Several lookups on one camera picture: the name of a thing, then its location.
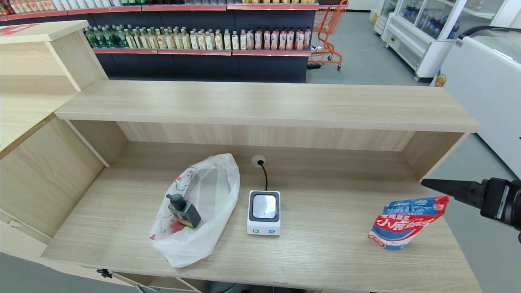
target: orange shopping cart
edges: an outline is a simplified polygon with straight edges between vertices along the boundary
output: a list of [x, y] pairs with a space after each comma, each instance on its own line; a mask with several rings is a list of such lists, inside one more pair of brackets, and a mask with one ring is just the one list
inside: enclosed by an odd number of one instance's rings
[[329, 42], [329, 37], [337, 30], [340, 20], [348, 7], [348, 0], [319, 0], [320, 10], [315, 14], [313, 31], [317, 33], [317, 45], [311, 52], [311, 57], [322, 56], [320, 60], [310, 59], [310, 63], [338, 64], [337, 70], [342, 66], [342, 55], [334, 50], [334, 45]]

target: red shelf edge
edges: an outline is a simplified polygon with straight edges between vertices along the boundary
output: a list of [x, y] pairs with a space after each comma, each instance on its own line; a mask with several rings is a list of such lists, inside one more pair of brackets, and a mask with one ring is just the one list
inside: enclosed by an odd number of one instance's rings
[[226, 5], [145, 5], [141, 6], [143, 11], [225, 11]]
[[281, 56], [281, 57], [311, 57], [310, 50], [304, 51], [268, 51], [268, 50], [239, 50], [232, 51], [233, 56]]
[[315, 4], [230, 4], [228, 10], [318, 10]]
[[32, 13], [21, 13], [21, 14], [13, 14], [7, 16], [7, 20], [15, 20], [15, 19], [26, 19], [26, 18], [38, 18], [38, 17], [48, 17], [48, 16], [64, 16], [67, 15], [66, 10], [62, 11], [41, 11], [41, 12], [32, 12]]
[[212, 55], [212, 56], [231, 56], [231, 51], [218, 50], [157, 50], [158, 54], [169, 55]]
[[149, 49], [92, 49], [95, 54], [157, 54]]
[[141, 11], [141, 6], [112, 6], [112, 7], [99, 7], [99, 8], [87, 8], [87, 9], [74, 9], [68, 10], [68, 15], [79, 15], [89, 13], [109, 13], [109, 12], [132, 12]]

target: gray floor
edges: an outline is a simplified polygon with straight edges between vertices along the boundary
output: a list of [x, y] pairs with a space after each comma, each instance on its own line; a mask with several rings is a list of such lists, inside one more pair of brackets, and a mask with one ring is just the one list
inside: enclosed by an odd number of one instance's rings
[[[367, 13], [346, 13], [332, 41], [344, 56], [341, 71], [337, 71], [336, 66], [327, 65], [321, 69], [310, 70], [307, 74], [308, 82], [428, 85], [425, 82], [414, 82], [408, 65], [391, 50], [382, 47], [383, 42], [373, 34]], [[465, 140], [431, 177], [475, 181], [490, 177], [514, 179], [477, 136], [470, 136]], [[445, 218], [483, 292], [519, 292], [521, 250], [517, 242], [517, 232], [480, 217], [478, 210], [456, 201], [449, 205]], [[263, 291], [263, 288], [254, 288], [253, 291], [257, 289]], [[5, 254], [0, 255], [0, 291], [137, 292], [132, 287], [63, 274]]]

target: white plastic bag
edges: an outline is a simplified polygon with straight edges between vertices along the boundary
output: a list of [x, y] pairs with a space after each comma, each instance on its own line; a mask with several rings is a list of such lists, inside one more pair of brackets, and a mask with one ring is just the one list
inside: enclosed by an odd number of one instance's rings
[[214, 252], [237, 203], [239, 183], [239, 168], [231, 154], [211, 156], [177, 177], [166, 194], [179, 193], [192, 202], [201, 222], [196, 229], [182, 226], [168, 209], [170, 200], [163, 199], [150, 239], [171, 266], [184, 267]]

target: wooden checkout counter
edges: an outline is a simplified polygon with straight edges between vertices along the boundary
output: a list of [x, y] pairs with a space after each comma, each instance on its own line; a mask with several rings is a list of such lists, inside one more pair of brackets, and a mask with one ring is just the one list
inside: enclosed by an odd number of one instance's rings
[[[367, 238], [479, 125], [441, 88], [109, 81], [80, 30], [0, 36], [3, 252], [65, 273], [206, 293], [208, 280], [334, 292], [481, 292], [447, 223], [401, 251]], [[230, 152], [237, 206], [209, 257], [171, 267], [148, 235], [190, 164]], [[282, 235], [246, 233], [267, 158]]]

